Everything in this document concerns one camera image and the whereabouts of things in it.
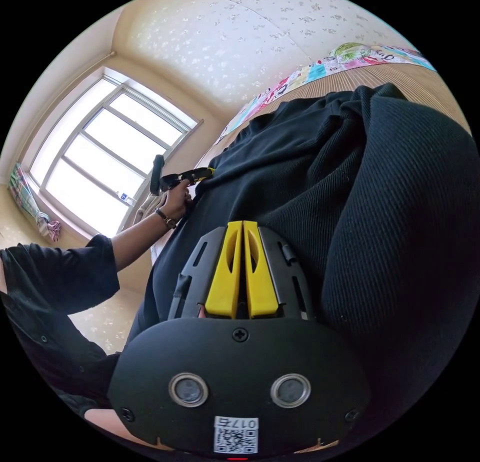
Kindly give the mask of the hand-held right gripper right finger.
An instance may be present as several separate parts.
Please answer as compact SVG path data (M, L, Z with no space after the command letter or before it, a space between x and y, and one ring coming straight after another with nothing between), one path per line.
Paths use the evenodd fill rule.
M273 317L278 300L258 224L243 222L245 282L248 313L251 319Z

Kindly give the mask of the person's right hand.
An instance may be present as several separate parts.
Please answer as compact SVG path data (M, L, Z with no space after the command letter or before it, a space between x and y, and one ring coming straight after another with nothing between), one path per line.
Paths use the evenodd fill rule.
M117 437L132 440L132 435L113 409L91 408L84 413L84 419Z

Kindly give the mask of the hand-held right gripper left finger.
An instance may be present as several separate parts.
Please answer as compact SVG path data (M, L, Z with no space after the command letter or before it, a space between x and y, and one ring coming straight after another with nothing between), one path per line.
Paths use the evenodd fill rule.
M229 222L213 273L205 310L213 317L235 319L242 263L243 222Z

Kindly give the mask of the person's left hand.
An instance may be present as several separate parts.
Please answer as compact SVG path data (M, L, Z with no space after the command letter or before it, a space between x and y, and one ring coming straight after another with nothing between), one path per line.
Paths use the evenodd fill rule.
M184 216L192 201L189 186L190 181L184 179L167 192L165 203L160 209L166 217L179 221Z

